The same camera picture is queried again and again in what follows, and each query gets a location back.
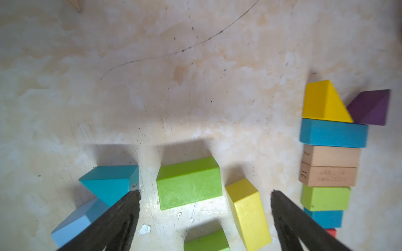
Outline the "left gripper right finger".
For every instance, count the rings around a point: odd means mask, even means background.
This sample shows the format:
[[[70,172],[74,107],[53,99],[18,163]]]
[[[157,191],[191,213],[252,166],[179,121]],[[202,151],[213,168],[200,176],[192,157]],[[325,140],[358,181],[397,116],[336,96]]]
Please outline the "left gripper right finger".
[[[302,251],[301,243],[310,251],[349,250],[279,190],[271,192],[271,209],[283,251]]]

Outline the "yellow rectangular block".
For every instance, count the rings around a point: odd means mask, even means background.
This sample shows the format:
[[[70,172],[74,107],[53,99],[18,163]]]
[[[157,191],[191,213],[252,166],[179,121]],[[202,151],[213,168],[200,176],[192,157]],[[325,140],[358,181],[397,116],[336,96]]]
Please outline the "yellow rectangular block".
[[[248,251],[272,242],[259,191],[246,178],[225,187],[238,233]]]

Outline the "teal small block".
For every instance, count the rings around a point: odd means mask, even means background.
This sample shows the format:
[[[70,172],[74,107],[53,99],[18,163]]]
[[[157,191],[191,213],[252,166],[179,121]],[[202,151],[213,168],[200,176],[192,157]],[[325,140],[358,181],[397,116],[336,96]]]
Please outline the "teal small block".
[[[309,211],[304,208],[307,213],[316,223],[323,229],[337,229],[342,225],[343,211]]]

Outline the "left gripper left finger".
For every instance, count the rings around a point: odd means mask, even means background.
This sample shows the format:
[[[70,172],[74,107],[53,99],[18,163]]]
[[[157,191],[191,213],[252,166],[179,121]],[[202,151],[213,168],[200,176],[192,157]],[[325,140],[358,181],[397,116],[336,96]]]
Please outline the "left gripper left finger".
[[[128,251],[140,214],[141,193],[129,191],[60,251]]]

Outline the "purple triangle block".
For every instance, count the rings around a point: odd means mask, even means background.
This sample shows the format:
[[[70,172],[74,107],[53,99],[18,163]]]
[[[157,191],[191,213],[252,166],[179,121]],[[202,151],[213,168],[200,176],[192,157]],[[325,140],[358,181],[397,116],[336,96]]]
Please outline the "purple triangle block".
[[[376,126],[386,125],[391,90],[365,91],[347,106],[353,122]]]

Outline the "yellow triangle block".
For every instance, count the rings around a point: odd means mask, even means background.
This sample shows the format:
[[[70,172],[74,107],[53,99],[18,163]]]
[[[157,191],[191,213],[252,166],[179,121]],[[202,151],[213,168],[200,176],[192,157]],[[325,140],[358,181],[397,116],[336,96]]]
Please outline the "yellow triangle block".
[[[330,80],[306,85],[303,118],[353,123],[351,115]]]

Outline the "natural wood block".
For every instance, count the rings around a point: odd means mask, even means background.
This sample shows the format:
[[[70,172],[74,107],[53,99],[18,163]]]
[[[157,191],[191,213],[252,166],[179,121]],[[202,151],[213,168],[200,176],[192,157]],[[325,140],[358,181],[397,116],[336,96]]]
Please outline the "natural wood block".
[[[357,173],[357,167],[311,166],[302,162],[299,181],[309,187],[353,187]]]
[[[301,161],[311,166],[358,167],[361,152],[360,148],[305,144]]]

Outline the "teal long block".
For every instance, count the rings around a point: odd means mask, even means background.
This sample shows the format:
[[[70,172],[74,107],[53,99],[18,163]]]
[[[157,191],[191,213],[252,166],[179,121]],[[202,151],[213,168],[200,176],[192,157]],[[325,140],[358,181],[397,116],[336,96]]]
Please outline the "teal long block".
[[[300,142],[308,145],[364,148],[368,125],[302,119]]]

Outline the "red cube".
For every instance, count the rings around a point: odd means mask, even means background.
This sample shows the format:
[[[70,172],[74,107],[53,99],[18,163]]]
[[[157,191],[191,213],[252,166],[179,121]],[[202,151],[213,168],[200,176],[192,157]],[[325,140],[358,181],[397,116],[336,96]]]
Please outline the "red cube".
[[[337,237],[337,230],[336,229],[326,229],[326,232],[329,233],[332,237]]]

